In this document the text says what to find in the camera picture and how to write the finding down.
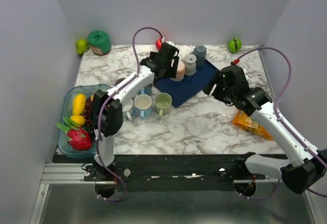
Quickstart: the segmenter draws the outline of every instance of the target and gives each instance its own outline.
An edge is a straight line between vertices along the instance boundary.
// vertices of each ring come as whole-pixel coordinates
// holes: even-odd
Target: yellow package
[[[245,112],[239,110],[232,121],[233,125],[245,131],[250,131],[256,135],[263,136],[269,140],[273,140],[271,135],[260,124],[248,117]]]

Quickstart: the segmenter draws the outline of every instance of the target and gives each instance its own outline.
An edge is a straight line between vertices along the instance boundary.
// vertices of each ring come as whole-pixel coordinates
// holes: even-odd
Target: gray wall
[[[263,43],[289,0],[57,0],[76,37],[105,30],[115,44],[130,44],[144,26],[179,44]],[[142,33],[138,43],[157,35]]]
[[[29,223],[79,63],[56,0],[0,0],[0,12],[0,222]]]
[[[290,58],[293,76],[281,99],[281,110],[312,143],[327,148],[326,37],[327,0],[290,0],[265,45],[283,50]],[[288,69],[285,61],[272,51],[264,59],[275,92],[283,87]],[[327,194],[327,177],[313,189]],[[318,198],[315,209],[325,214],[327,200]]]

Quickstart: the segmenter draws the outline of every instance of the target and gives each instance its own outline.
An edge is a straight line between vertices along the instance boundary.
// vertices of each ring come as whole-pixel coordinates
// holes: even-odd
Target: dark blue tray
[[[154,84],[161,92],[168,93],[172,97],[172,104],[178,108],[188,99],[194,97],[211,80],[217,68],[207,59],[202,67],[196,67],[195,74],[185,75],[180,82],[172,81],[169,78],[163,78]]]

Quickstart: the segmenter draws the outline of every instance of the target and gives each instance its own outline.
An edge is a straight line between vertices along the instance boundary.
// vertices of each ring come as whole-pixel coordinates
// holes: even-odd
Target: table
[[[176,45],[180,57],[194,49],[194,45]],[[254,46],[243,46],[232,54],[224,45],[206,45],[207,60],[218,69],[228,66],[243,52]],[[137,45],[139,59],[157,51],[154,45]],[[253,52],[241,59],[250,87],[259,86],[270,93],[259,53]],[[109,54],[96,56],[89,49],[82,58],[76,86],[98,83],[113,85],[136,69],[131,45],[115,45]],[[153,87],[153,97],[158,90]],[[243,131],[234,126],[237,109],[205,95],[202,91],[169,115],[159,118],[155,112],[144,120],[136,117],[125,120],[115,136],[115,154],[185,155],[185,154],[278,154],[283,151],[276,142]]]

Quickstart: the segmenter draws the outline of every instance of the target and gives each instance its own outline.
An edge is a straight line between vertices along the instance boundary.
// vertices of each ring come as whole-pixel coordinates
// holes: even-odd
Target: chip bag
[[[271,135],[260,124],[248,117],[245,112],[239,110],[232,121],[233,125],[245,131],[250,131],[256,135],[263,136],[269,140],[273,140]]]

